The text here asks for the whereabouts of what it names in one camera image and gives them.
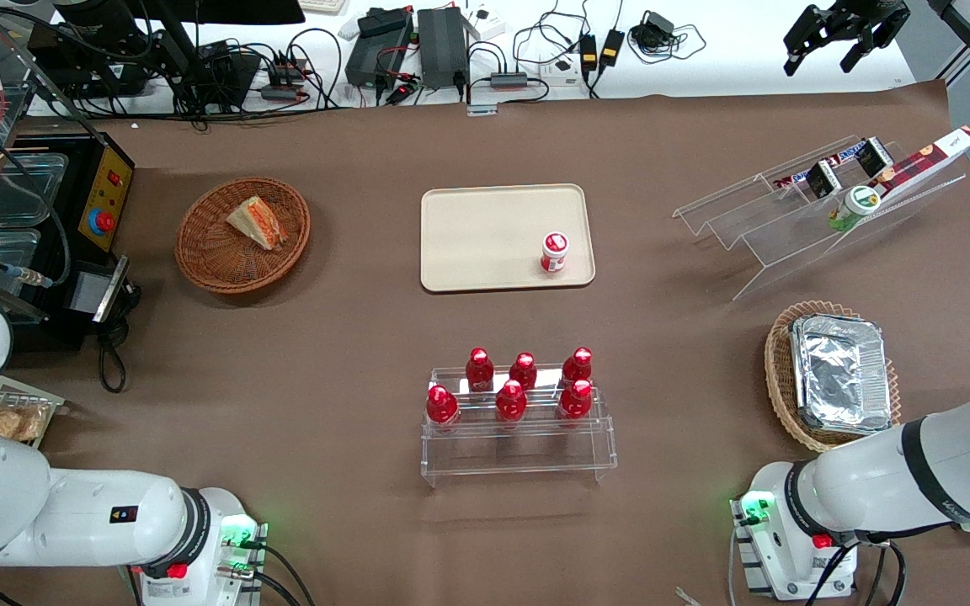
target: plastic tray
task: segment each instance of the plastic tray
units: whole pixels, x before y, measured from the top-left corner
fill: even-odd
[[[541,241],[562,231],[562,271],[541,268]],[[421,286],[432,292],[584,286],[594,249],[574,184],[432,189],[421,196]]]
[[[39,241],[40,232],[36,230],[0,230],[0,263],[27,268]],[[19,295],[20,287],[19,281],[0,272],[1,289],[10,295]]]
[[[28,169],[47,199],[55,199],[69,158],[61,153],[39,153],[17,154],[17,160]],[[32,191],[31,181],[16,166],[5,166],[0,176],[0,227],[35,227],[47,214],[43,200]]]

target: brown tabletop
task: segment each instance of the brown tabletop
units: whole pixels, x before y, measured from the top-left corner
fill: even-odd
[[[146,289],[120,349],[130,389],[101,391],[91,344],[17,356],[10,375],[74,402],[44,442],[53,465],[235,492],[272,524],[272,544],[320,606],[680,603],[677,586],[707,606],[725,603],[727,499],[762,465],[813,456],[777,422],[762,371],[767,329],[798,300],[842,303],[882,326],[905,419],[970,400],[966,162],[969,177],[908,223],[735,303],[717,288],[735,269],[732,254],[670,219],[847,135],[920,149],[950,130],[940,84],[508,104],[474,119],[459,106],[351,110],[207,134],[138,126],[105,126],[142,167],[116,242]],[[194,199],[245,175],[292,183],[316,223],[280,284],[219,298],[180,275],[174,235]],[[585,189],[596,280],[424,291],[421,195],[517,183]],[[866,269],[834,271],[839,263]],[[599,486],[592,475],[530,475],[430,490],[418,468],[424,381],[478,345],[500,361],[592,348],[620,467]],[[900,542],[906,603],[970,603],[970,534]],[[861,559],[866,593],[873,557]],[[887,575],[877,603],[892,589],[891,566]],[[0,586],[28,606],[131,600],[109,568],[0,569]]]

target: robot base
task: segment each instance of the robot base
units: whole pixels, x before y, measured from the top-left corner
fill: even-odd
[[[750,491],[732,501],[747,586],[754,593],[771,593],[779,601],[811,598],[825,563],[838,549],[815,548],[811,537],[792,520],[785,502],[785,478],[791,468],[790,463],[766,465],[755,473]],[[763,518],[763,522],[739,526],[752,513]],[[821,587],[818,597],[851,595],[856,561],[852,550]]]
[[[249,564],[250,551],[224,545],[227,540],[255,540],[257,522],[246,514],[238,498],[223,488],[200,488],[211,507],[208,540],[181,579],[153,579],[141,575],[145,606],[234,606],[243,582],[216,575],[220,564]]]

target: control panel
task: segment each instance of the control panel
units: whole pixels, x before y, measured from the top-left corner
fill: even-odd
[[[77,230],[105,252],[110,252],[111,242],[115,239],[132,177],[134,169],[115,150],[104,148],[104,157],[99,162]]]

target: aluminum foil container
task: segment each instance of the aluminum foil container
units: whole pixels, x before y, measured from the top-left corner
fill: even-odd
[[[800,418],[813,429],[869,436],[892,426],[882,330],[815,314],[792,323]]]

